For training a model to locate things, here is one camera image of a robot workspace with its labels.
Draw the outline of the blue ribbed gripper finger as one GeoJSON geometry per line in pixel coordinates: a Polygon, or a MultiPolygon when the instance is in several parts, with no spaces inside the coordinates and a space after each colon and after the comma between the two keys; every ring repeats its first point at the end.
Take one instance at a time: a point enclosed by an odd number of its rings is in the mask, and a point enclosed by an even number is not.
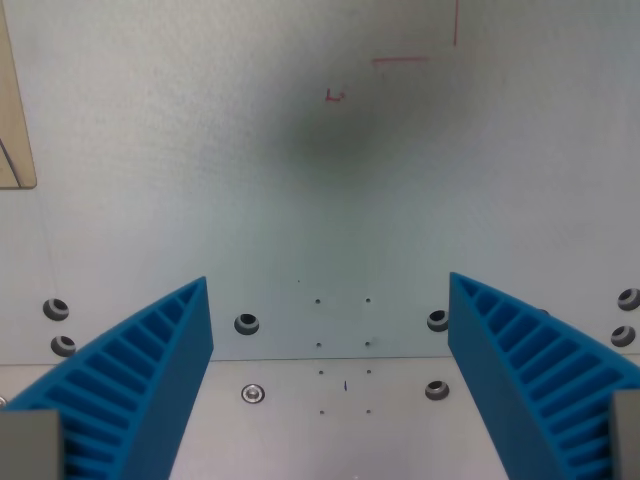
{"type": "Polygon", "coordinates": [[[167,479],[213,350],[200,277],[99,335],[4,410],[59,414],[66,479],[167,479]]]}
{"type": "Polygon", "coordinates": [[[639,368],[486,284],[449,277],[448,345],[511,479],[610,479],[609,405],[639,368]]]}

